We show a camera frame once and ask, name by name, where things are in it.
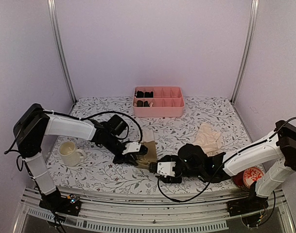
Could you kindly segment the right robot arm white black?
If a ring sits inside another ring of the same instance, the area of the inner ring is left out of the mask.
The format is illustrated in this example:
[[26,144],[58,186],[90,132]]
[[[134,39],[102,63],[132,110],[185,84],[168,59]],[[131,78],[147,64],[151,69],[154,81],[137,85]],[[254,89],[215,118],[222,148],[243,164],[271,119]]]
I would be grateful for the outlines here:
[[197,177],[210,185],[274,160],[265,175],[251,184],[248,197],[227,203],[230,216],[265,209],[271,193],[296,172],[296,127],[288,120],[280,120],[275,126],[268,135],[248,146],[212,157],[200,146],[186,144],[177,155],[166,155],[151,165],[150,172],[158,175],[159,183],[181,183],[183,177]]

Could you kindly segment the olive beige underwear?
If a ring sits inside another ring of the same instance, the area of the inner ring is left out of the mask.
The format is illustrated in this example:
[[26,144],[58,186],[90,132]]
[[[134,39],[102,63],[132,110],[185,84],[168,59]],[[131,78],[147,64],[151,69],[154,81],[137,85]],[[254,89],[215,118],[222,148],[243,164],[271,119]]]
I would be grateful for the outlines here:
[[151,162],[157,161],[157,150],[156,150],[156,142],[154,132],[149,129],[143,129],[143,138],[142,138],[142,145],[145,146],[148,151],[145,155],[137,156],[137,165],[136,168],[140,169],[149,169],[149,164]]

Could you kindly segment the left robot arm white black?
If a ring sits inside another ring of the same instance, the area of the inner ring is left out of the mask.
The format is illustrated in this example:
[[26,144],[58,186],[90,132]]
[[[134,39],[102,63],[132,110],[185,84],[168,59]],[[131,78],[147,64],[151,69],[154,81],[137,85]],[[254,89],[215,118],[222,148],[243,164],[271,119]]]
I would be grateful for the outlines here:
[[41,195],[39,206],[53,214],[62,213],[78,216],[81,209],[80,200],[74,195],[63,197],[53,182],[44,158],[41,144],[44,136],[57,135],[83,139],[103,146],[114,154],[114,164],[131,164],[136,166],[137,155],[148,152],[141,142],[124,141],[119,135],[129,126],[121,118],[124,114],[113,112],[108,121],[98,122],[93,116],[78,118],[54,111],[47,111],[34,103],[14,125],[13,143],[22,157],[23,164]]

